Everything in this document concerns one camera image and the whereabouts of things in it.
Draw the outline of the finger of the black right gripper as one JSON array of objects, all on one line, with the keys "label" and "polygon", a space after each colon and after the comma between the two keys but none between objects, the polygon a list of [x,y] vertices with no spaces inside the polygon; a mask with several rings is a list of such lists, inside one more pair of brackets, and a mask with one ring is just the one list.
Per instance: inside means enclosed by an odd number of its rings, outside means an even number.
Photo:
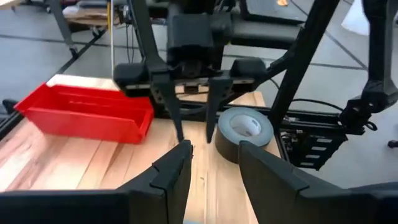
[{"label": "finger of the black right gripper", "polygon": [[168,73],[155,74],[152,76],[152,92],[156,95],[156,100],[163,100],[164,106],[169,111],[171,120],[174,122],[177,139],[179,142],[184,140],[182,119],[180,114],[180,100],[175,94],[175,83]]},{"label": "finger of the black right gripper", "polygon": [[215,123],[216,113],[220,107],[220,103],[229,93],[233,81],[230,78],[212,78],[208,81],[208,96],[206,108],[206,141],[211,142]]}]

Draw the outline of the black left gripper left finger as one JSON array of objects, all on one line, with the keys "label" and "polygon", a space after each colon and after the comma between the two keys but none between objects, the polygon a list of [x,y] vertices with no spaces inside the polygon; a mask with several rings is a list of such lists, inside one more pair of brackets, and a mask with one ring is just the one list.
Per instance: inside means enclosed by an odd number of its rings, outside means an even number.
[{"label": "black left gripper left finger", "polygon": [[128,196],[128,224],[183,224],[192,158],[193,146],[183,140],[119,187]]}]

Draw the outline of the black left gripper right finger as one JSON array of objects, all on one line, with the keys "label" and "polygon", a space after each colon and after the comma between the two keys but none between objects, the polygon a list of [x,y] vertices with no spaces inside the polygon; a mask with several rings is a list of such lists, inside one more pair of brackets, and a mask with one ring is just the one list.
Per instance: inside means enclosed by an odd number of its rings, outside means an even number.
[{"label": "black left gripper right finger", "polygon": [[344,190],[248,141],[239,168],[259,224],[350,224]]}]

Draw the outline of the black controller box with labels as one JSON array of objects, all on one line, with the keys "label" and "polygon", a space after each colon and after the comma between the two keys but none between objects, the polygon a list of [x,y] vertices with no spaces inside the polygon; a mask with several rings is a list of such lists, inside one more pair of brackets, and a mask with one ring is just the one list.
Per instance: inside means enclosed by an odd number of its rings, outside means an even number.
[{"label": "black controller box with labels", "polygon": [[345,134],[281,129],[275,136],[283,159],[296,167],[319,170],[348,140]]}]

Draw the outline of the yellow white pole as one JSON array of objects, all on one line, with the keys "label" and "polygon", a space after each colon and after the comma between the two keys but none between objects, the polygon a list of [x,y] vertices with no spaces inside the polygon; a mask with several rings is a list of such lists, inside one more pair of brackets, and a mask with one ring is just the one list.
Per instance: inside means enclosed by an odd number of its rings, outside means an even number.
[{"label": "yellow white pole", "polygon": [[114,76],[114,39],[113,39],[113,27],[114,27],[114,0],[108,0],[107,4],[107,15],[108,15],[108,30],[111,48],[111,75]]}]

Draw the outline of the red plastic bin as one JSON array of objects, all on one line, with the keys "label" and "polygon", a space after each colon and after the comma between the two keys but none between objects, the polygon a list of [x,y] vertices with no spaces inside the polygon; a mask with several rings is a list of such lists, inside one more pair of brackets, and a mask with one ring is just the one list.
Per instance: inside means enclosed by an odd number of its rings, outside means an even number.
[{"label": "red plastic bin", "polygon": [[129,144],[142,142],[154,119],[148,97],[45,83],[14,108],[47,134]]}]

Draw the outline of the cardboard pile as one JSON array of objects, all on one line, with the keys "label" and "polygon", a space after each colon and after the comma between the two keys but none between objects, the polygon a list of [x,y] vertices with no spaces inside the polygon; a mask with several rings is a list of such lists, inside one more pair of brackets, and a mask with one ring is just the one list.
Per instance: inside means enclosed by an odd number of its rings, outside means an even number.
[{"label": "cardboard pile", "polygon": [[62,13],[68,22],[89,26],[109,26],[111,16],[113,24],[119,25],[125,16],[125,0],[79,0],[75,5],[67,6]]}]

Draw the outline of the white paper sheet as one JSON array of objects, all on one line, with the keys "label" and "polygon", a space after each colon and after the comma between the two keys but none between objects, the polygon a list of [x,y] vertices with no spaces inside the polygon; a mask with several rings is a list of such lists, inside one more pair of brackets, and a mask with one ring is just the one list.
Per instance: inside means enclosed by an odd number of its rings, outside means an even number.
[{"label": "white paper sheet", "polygon": [[354,0],[341,26],[355,34],[369,35],[369,22],[364,14],[363,1]]}]

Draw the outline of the grey desk leg black foot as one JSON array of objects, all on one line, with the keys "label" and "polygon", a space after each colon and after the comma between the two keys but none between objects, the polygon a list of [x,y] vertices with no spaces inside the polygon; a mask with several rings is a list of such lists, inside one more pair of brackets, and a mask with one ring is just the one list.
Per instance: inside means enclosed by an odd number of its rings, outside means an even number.
[{"label": "grey desk leg black foot", "polygon": [[72,55],[72,58],[77,59],[79,57],[78,50],[72,40],[72,33],[68,26],[67,20],[63,15],[60,0],[47,0],[47,4],[49,5],[49,8],[57,22],[60,33],[64,39],[65,45],[68,47]]}]

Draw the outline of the grey duct tape roll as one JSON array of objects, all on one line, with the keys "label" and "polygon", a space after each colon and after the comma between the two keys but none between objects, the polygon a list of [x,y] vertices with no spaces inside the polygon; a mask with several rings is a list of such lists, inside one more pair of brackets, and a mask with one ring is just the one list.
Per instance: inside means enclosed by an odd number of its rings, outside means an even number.
[{"label": "grey duct tape roll", "polygon": [[220,114],[215,134],[215,147],[227,161],[238,163],[240,141],[265,147],[274,137],[268,117],[251,108],[230,108]]}]

